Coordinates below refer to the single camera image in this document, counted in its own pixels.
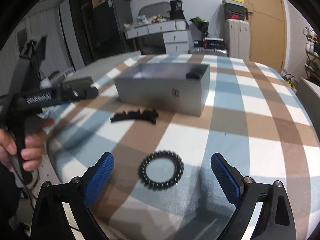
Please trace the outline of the left hand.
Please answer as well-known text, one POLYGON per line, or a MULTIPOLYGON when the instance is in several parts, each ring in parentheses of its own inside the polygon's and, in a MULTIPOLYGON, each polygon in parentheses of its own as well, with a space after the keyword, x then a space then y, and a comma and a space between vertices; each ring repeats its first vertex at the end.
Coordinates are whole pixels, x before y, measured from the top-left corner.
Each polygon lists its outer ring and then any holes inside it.
MULTIPOLYGON (((36 170, 42 163, 42 156, 46 152, 44 143, 47 140, 47 133, 40 129, 38 133, 25 137, 25 148, 21 150, 21 156, 25 160, 24 170, 31 172, 36 170)), ((9 155, 16 155, 17 147, 11 134, 1 129, 1 163, 10 171, 14 169, 11 165, 9 155)))

